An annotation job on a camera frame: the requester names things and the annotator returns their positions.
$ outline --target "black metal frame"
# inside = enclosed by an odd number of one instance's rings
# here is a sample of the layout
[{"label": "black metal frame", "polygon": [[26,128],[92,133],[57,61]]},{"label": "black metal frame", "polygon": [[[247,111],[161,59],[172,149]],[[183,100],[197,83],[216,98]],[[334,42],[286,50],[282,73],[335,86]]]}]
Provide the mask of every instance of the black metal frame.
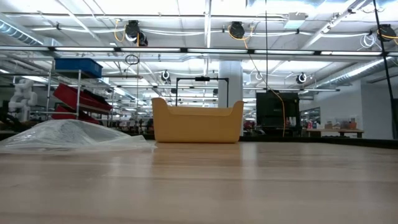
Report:
[{"label": "black metal frame", "polygon": [[196,82],[208,82],[210,80],[224,80],[226,81],[226,107],[228,107],[229,101],[229,78],[210,78],[210,77],[193,77],[193,78],[177,78],[175,82],[175,106],[178,106],[178,82],[180,80],[195,80]]}]

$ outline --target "ceiling duct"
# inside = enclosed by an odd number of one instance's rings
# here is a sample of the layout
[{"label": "ceiling duct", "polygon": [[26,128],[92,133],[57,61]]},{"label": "ceiling duct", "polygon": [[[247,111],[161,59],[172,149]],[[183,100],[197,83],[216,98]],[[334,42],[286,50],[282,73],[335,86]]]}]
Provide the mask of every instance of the ceiling duct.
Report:
[{"label": "ceiling duct", "polygon": [[39,36],[24,26],[16,24],[7,16],[0,13],[0,34],[13,37],[27,45],[31,46],[61,46],[61,44],[53,38]]},{"label": "ceiling duct", "polygon": [[[393,67],[396,66],[398,59],[396,57],[387,57],[387,66]],[[381,72],[384,70],[384,61],[383,59],[373,60],[368,63],[356,63],[348,68],[342,69],[339,72],[336,72],[330,75],[327,78],[324,78],[319,83],[312,84],[307,88],[326,88],[330,85],[333,86],[341,86],[343,84],[353,82],[360,78],[364,78],[369,75],[374,75],[377,72]]]}]

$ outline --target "clear plastic sheet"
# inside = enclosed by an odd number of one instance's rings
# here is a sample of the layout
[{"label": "clear plastic sheet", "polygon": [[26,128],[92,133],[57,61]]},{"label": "clear plastic sheet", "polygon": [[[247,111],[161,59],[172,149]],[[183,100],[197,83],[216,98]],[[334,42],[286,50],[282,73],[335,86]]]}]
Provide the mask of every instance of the clear plastic sheet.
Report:
[{"label": "clear plastic sheet", "polygon": [[75,119],[55,119],[0,142],[0,152],[98,152],[154,149],[143,136]]}]

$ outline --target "workbench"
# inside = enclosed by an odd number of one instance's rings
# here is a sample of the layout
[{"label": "workbench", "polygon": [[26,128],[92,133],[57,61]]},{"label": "workbench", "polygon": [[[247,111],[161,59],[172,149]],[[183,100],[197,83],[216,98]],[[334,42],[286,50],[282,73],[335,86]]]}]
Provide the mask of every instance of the workbench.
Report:
[{"label": "workbench", "polygon": [[322,132],[340,133],[344,137],[346,133],[356,133],[357,138],[362,138],[363,130],[360,129],[303,129],[306,137],[320,137]]}]

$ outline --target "table surface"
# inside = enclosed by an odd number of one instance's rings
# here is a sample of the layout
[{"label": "table surface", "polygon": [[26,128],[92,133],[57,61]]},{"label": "table surface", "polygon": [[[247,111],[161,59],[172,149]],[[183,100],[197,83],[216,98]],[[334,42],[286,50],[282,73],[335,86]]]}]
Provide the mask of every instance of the table surface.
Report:
[{"label": "table surface", "polygon": [[338,133],[364,133],[360,129],[305,129],[305,131],[312,132],[338,132]]},{"label": "table surface", "polygon": [[157,146],[0,154],[0,223],[398,223],[398,150]]}]

